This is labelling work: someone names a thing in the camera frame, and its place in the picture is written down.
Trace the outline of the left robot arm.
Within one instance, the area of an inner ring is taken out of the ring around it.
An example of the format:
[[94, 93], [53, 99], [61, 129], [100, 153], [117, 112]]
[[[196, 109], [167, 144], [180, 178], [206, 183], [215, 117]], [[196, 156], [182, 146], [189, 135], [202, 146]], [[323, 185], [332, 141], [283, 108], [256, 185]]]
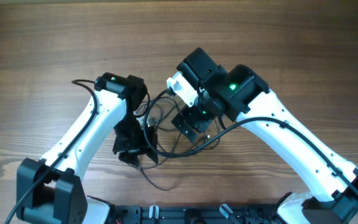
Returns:
[[93, 88], [88, 80], [74, 80], [91, 94], [88, 105], [59, 142], [39, 160], [26, 158], [17, 169], [13, 217], [28, 223], [122, 223], [115, 205], [84, 193], [85, 172], [111, 131], [116, 134], [113, 152], [136, 168], [139, 156], [155, 163], [157, 130], [142, 127], [134, 111], [148, 96], [144, 80], [106, 72]]

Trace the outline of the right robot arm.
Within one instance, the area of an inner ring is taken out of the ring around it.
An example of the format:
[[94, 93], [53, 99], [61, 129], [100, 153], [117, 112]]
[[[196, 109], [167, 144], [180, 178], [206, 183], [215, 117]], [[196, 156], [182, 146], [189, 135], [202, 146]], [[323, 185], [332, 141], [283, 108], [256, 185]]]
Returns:
[[196, 49], [168, 78], [185, 107], [173, 124], [194, 141], [215, 118], [227, 116], [270, 146], [308, 191], [289, 193], [274, 209], [285, 223], [348, 223], [358, 212], [358, 166], [336, 154], [299, 122], [267, 82], [239, 64], [231, 71]]

